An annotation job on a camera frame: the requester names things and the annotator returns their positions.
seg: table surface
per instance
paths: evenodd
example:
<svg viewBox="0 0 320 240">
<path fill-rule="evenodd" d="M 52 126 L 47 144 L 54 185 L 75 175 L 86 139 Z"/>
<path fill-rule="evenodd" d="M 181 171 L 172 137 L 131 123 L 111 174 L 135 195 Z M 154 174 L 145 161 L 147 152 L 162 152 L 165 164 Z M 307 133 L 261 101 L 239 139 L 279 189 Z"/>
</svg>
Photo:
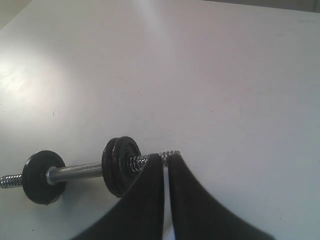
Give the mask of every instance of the table surface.
<svg viewBox="0 0 320 240">
<path fill-rule="evenodd" d="M 0 175 L 40 150 L 98 162 L 131 136 L 144 153 L 180 150 L 215 198 L 277 239 L 318 240 L 319 39 L 309 12 L 34 0 L 0 31 Z M 101 178 L 49 206 L 0 190 L 1 239 L 67 240 L 116 202 Z"/>
</svg>

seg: threaded end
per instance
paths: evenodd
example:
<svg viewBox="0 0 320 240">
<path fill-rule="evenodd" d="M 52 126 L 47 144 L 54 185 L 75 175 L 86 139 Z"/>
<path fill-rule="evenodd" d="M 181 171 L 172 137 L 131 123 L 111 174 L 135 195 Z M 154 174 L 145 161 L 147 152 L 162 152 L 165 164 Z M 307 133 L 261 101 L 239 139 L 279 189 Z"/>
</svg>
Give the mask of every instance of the threaded end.
<svg viewBox="0 0 320 240">
<path fill-rule="evenodd" d="M 0 188 L 11 189 L 22 186 L 22 174 L 6 175 L 0 177 Z"/>
<path fill-rule="evenodd" d="M 168 167 L 168 157 L 172 156 L 174 154 L 180 155 L 180 152 L 177 150 L 174 151 L 164 151 L 158 153 L 162 159 L 163 162 L 163 167 L 167 168 Z M 129 167 L 130 170 L 134 173 L 140 172 L 142 168 L 146 165 L 148 161 L 148 156 L 149 155 L 141 155 L 141 156 L 132 156 L 129 159 Z"/>
</svg>

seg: metal bar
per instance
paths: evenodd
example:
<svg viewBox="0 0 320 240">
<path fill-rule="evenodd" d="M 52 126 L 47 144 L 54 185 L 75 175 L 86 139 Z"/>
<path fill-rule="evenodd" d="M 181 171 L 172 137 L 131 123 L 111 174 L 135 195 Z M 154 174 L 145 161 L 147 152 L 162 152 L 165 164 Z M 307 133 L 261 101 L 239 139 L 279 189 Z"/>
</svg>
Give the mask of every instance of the metal bar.
<svg viewBox="0 0 320 240">
<path fill-rule="evenodd" d="M 70 180 L 89 179 L 101 176 L 101 162 L 58 168 L 51 167 L 46 172 L 46 180 L 50 185 Z"/>
</svg>

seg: white table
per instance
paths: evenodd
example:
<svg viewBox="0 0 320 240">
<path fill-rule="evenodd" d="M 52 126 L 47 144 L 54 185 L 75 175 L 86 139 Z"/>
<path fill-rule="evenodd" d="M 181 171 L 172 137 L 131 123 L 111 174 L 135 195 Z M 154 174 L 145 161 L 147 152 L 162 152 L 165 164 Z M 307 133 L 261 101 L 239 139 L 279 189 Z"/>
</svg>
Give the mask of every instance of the white table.
<svg viewBox="0 0 320 240">
<path fill-rule="evenodd" d="M 180 150 L 215 198 L 277 239 L 318 240 L 319 42 L 310 12 L 34 0 L 0 31 L 0 175 L 45 149 L 97 162 L 131 136 L 144 153 Z M 67 240 L 116 201 L 102 178 L 49 206 L 0 190 L 0 238 Z"/>
</svg>

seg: dumbbell bar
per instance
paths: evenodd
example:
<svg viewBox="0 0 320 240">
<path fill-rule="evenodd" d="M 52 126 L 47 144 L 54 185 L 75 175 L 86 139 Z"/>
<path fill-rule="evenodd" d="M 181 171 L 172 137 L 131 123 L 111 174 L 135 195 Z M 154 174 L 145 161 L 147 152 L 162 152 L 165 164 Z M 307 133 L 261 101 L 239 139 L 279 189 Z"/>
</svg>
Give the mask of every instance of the dumbbell bar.
<svg viewBox="0 0 320 240">
<path fill-rule="evenodd" d="M 159 153 L 163 166 L 167 157 L 178 151 Z M 0 188 L 23 187 L 27 197 L 37 204 L 55 202 L 66 188 L 67 181 L 103 177 L 109 191 L 121 197 L 138 176 L 148 160 L 141 155 L 137 143 L 128 136 L 111 139 L 102 154 L 102 161 L 65 166 L 62 158 L 53 151 L 43 150 L 32 155 L 25 163 L 22 174 L 0 178 Z"/>
</svg>

